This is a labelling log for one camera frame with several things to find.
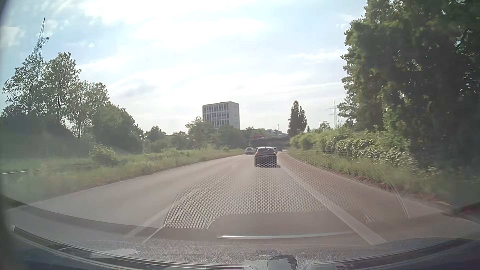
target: bush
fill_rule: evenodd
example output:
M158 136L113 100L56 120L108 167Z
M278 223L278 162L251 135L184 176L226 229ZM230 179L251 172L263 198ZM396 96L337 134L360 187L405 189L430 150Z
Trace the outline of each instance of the bush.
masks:
M152 143L151 149L154 153L162 153L164 149L168 147L168 144L164 140L157 140Z
M291 138L297 149L314 149L342 158L364 159L415 168L416 162L408 152L409 141L391 132L357 132L347 128L309 132Z
M120 163L115 155L115 151L112 148L105 147L101 144L94 145L92 151L88 155L95 163L102 166L112 167Z

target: white car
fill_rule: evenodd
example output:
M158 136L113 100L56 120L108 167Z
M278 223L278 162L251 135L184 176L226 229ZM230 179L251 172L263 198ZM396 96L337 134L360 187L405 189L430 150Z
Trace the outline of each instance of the white car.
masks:
M254 155L255 149L253 149L252 147L247 147L247 149L245 149L245 155L248 155L248 154Z

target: distant building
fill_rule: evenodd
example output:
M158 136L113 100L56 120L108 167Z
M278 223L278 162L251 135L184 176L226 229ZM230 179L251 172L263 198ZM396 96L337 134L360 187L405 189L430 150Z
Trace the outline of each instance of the distant building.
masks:
M287 134L284 134L283 132L276 129L265 129L265 131L273 137L283 138L287 136Z
M215 128L231 125L240 129L240 106L227 101L202 106L203 120L212 123Z

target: overpass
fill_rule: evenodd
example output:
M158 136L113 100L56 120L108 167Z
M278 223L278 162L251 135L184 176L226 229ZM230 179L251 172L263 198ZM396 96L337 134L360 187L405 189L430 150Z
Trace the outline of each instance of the overpass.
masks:
M250 139L250 146L251 147L260 147L260 146L281 146L285 147L285 143L288 143L290 141L290 137L282 137L282 138L251 138Z

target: car rear window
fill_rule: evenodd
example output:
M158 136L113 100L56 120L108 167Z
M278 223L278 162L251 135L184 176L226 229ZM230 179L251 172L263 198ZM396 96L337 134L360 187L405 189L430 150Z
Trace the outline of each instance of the car rear window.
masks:
M272 148L260 148L257 151L260 154L268 154L268 153L275 153Z

